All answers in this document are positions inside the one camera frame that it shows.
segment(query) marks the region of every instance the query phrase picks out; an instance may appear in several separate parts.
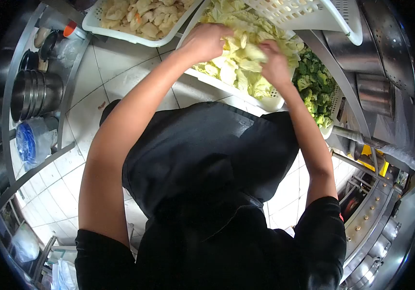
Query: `black apron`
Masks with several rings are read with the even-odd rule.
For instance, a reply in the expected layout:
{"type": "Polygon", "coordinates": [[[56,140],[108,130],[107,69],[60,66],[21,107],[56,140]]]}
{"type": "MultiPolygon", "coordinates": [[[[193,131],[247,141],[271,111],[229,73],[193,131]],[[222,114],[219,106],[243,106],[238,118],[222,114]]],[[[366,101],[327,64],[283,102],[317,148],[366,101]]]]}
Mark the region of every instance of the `black apron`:
{"type": "MultiPolygon", "coordinates": [[[[108,105],[101,123],[118,100],[108,105]]],[[[254,116],[222,102],[156,112],[129,151],[122,184],[143,213],[189,220],[206,239],[242,206],[270,200],[299,150],[288,112],[254,116]]]]}

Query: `black sleeve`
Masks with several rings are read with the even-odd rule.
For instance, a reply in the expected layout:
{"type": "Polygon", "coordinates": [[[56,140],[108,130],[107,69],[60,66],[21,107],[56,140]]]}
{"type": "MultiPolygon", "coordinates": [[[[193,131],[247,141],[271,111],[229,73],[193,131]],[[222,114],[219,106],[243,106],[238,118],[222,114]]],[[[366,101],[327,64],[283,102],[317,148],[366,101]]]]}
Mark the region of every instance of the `black sleeve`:
{"type": "Polygon", "coordinates": [[[79,289],[128,288],[135,275],[135,259],[127,246],[87,230],[78,230],[75,244],[79,289]]]}
{"type": "Polygon", "coordinates": [[[295,227],[295,242],[303,257],[307,289],[336,289],[346,255],[344,222],[334,197],[312,202],[295,227]]]}

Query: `metal shelf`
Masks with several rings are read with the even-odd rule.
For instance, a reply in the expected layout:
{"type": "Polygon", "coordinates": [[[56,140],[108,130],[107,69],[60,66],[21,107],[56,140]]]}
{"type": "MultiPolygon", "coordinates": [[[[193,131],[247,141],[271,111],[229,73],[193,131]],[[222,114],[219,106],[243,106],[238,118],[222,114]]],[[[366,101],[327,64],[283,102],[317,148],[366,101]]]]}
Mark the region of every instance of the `metal shelf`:
{"type": "Polygon", "coordinates": [[[37,8],[32,11],[25,11],[23,15],[23,19],[28,19],[26,23],[20,23],[20,25],[25,25],[24,29],[22,30],[21,36],[17,44],[15,45],[15,49],[9,64],[9,69],[7,72],[6,82],[4,84],[4,92],[3,92],[3,102],[2,102],[2,147],[3,147],[3,157],[6,164],[7,170],[7,177],[9,180],[10,186],[7,190],[1,193],[0,196],[0,210],[2,207],[9,202],[11,197],[16,193],[17,190],[21,188],[24,183],[26,183],[32,176],[37,174],[40,170],[42,170],[45,166],[59,158],[61,155],[65,154],[69,150],[73,149],[75,146],[75,142],[71,142],[64,146],[63,140],[63,127],[65,123],[66,113],[70,108],[72,95],[75,88],[75,77],[77,74],[78,67],[80,62],[82,61],[82,57],[85,53],[85,50],[88,47],[88,44],[92,38],[92,34],[88,33],[85,40],[80,45],[78,49],[77,57],[72,67],[66,68],[62,65],[62,63],[56,59],[51,58],[50,64],[48,66],[49,73],[56,73],[61,76],[63,80],[64,86],[64,93],[62,96],[61,104],[59,110],[56,112],[50,113],[59,119],[59,127],[58,127],[58,146],[57,149],[53,148],[54,152],[50,155],[45,161],[26,172],[23,176],[21,176],[18,180],[16,180],[13,165],[12,165],[12,156],[10,150],[10,143],[9,141],[13,139],[13,130],[9,130],[9,122],[10,122],[10,105],[11,105],[11,92],[13,90],[14,79],[18,72],[19,65],[21,63],[22,55],[26,49],[29,47],[30,44],[28,43],[29,39],[31,39],[32,33],[36,26],[38,19],[41,17],[43,11],[47,8],[47,5],[44,3],[38,4],[37,8]]]}
{"type": "MultiPolygon", "coordinates": [[[[359,130],[363,136],[371,139],[374,126],[370,131],[368,128],[366,116],[359,102],[359,96],[357,94],[355,73],[344,71],[338,62],[331,53],[328,45],[326,44],[325,37],[321,30],[296,30],[296,34],[312,49],[326,68],[330,71],[333,78],[336,80],[336,83],[339,85],[341,91],[346,97],[346,101],[349,103],[352,112],[359,124],[359,130]]],[[[375,165],[375,173],[379,173],[377,157],[375,154],[375,149],[372,148],[372,161],[375,165]]]]}

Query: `white tiled floor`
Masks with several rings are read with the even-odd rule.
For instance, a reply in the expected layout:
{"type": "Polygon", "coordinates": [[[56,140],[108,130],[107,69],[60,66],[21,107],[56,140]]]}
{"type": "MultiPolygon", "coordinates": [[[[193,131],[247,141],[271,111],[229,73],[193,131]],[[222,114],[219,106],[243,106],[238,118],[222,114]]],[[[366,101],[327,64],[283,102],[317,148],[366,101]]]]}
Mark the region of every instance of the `white tiled floor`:
{"type": "MultiPolygon", "coordinates": [[[[74,244],[84,163],[104,107],[124,97],[175,49],[178,41],[174,38],[169,44],[156,49],[109,38],[106,43],[96,41],[87,48],[77,73],[71,109],[67,113],[68,122],[64,128],[64,139],[68,142],[75,140],[77,145],[45,167],[20,189],[20,193],[16,193],[26,221],[44,243],[55,234],[60,244],[74,244]]],[[[158,110],[184,108],[203,101],[221,101],[257,116],[264,114],[263,110],[186,74],[172,86],[158,110]]],[[[14,152],[15,145],[15,142],[11,144],[14,152]]],[[[13,167],[16,176],[23,174],[20,160],[13,158],[13,167]]],[[[333,167],[339,187],[355,171],[355,168],[341,164],[337,159],[333,159],[333,167]]],[[[304,212],[308,186],[309,174],[299,153],[273,199],[265,203],[264,212],[269,227],[285,229],[297,223],[304,212]]],[[[123,195],[127,222],[133,223],[135,228],[133,241],[139,243],[147,218],[125,189],[123,195]]]]}

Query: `hand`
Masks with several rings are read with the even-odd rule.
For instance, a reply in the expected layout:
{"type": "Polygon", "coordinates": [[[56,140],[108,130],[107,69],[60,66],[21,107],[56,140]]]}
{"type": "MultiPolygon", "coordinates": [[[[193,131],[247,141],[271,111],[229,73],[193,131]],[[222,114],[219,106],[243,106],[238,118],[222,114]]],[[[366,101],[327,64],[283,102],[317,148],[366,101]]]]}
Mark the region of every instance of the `hand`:
{"type": "Polygon", "coordinates": [[[187,35],[180,50],[193,64],[210,61],[222,55],[224,36],[233,36],[233,30],[217,23],[197,24],[187,35]]]}
{"type": "Polygon", "coordinates": [[[280,48],[274,40],[265,40],[259,44],[259,48],[267,55],[267,63],[262,63],[262,75],[276,89],[290,85],[291,76],[288,70],[288,60],[286,56],[280,52],[280,48]]]}

